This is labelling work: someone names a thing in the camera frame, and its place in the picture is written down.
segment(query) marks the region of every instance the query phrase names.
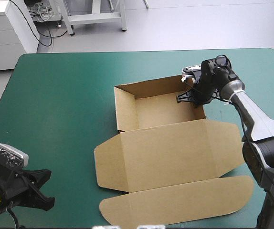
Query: white table leg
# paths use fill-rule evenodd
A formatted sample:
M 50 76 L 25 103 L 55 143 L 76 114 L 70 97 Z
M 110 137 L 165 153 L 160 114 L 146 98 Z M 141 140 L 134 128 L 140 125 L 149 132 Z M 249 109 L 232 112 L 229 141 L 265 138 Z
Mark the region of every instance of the white table leg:
M 113 3 L 112 3 L 112 0 L 108 0 L 109 1 L 109 5 L 110 5 L 110 11 L 111 12 L 114 12 L 115 11 L 115 8 L 113 6 Z
M 122 31 L 126 31 L 126 10 L 124 7 L 124 0 L 119 0 L 120 5 L 120 15 L 121 15 L 121 22 L 122 22 Z
M 146 8 L 148 9 L 148 0 L 143 0 L 145 2 Z
M 68 9 L 66 8 L 65 4 L 64 4 L 64 1 L 65 1 L 65 0 L 57 0 L 57 3 L 59 4 L 59 7 L 60 7 L 60 9 L 61 9 L 61 13 L 62 13 L 62 16 L 63 16 L 63 20 L 64 20 L 64 22 L 65 22 L 65 25 L 66 25 L 66 28 L 67 28 L 67 30 L 68 30 L 68 33 L 69 33 L 70 35 L 72 35 L 72 34 L 74 34 L 74 31 L 73 31 L 73 29 L 72 29 L 72 27 L 71 27 L 71 24 L 70 24 L 70 22 L 69 22 L 69 19 L 68 19 L 68 14 L 69 14 L 69 12 L 68 12 Z

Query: white cabinet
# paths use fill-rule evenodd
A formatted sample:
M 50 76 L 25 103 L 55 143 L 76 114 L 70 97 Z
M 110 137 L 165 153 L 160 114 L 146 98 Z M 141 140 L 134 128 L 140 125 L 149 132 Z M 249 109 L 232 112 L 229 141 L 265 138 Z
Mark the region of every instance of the white cabinet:
M 39 38 L 24 1 L 15 0 L 14 2 Z M 36 53 L 37 46 L 38 41 L 17 7 L 8 0 L 0 0 L 0 70 L 13 69 L 21 55 Z

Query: cardboard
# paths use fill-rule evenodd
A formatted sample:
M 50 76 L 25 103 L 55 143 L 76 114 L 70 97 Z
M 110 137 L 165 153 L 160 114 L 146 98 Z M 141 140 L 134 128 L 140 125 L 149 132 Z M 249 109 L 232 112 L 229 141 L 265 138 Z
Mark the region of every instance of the cardboard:
M 216 178 L 104 199 L 100 211 L 112 225 L 172 224 L 233 213 L 253 192 L 249 176 Z
M 120 134 L 95 149 L 98 185 L 129 192 L 100 204 L 122 229 L 230 214 L 253 191 L 250 177 L 219 178 L 244 162 L 236 125 L 180 103 L 181 76 L 114 87 Z
M 126 192 L 218 178 L 243 162 L 238 127 L 206 119 L 122 132 L 95 149 L 98 185 Z
M 181 76 L 114 87 L 118 131 L 129 131 L 205 118 L 202 106 L 180 103 L 176 96 L 188 90 Z

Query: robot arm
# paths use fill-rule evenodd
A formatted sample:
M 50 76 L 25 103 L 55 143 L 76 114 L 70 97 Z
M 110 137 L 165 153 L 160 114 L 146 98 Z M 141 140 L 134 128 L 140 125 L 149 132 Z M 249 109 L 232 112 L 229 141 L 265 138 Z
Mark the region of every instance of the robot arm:
M 267 192 L 257 228 L 274 229 L 274 120 L 248 97 L 244 83 L 225 55 L 183 68 L 182 76 L 182 81 L 188 84 L 187 80 L 192 79 L 194 84 L 191 90 L 177 96 L 178 103 L 208 104 L 219 96 L 235 106 L 244 130 L 244 160 L 258 185 Z

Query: white metal frame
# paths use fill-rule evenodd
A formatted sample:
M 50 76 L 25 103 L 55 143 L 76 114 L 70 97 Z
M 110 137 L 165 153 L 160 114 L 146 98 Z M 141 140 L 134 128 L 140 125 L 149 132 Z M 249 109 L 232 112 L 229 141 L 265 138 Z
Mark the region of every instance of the white metal frame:
M 126 13 L 124 0 L 118 0 L 120 12 L 101 13 L 101 0 L 92 0 L 91 14 L 70 15 L 65 0 L 57 0 L 59 3 L 63 20 L 70 35 L 74 34 L 73 25 L 94 24 L 104 22 L 114 22 L 121 20 L 122 30 L 126 31 Z
M 148 0 L 143 0 L 143 1 L 144 1 L 145 5 L 146 5 L 146 8 L 148 9 Z M 109 0 L 109 4 L 110 4 L 110 10 L 112 12 L 114 12 L 115 9 L 117 9 L 117 7 L 119 5 L 119 0 L 117 0 L 115 7 L 113 6 L 112 0 Z

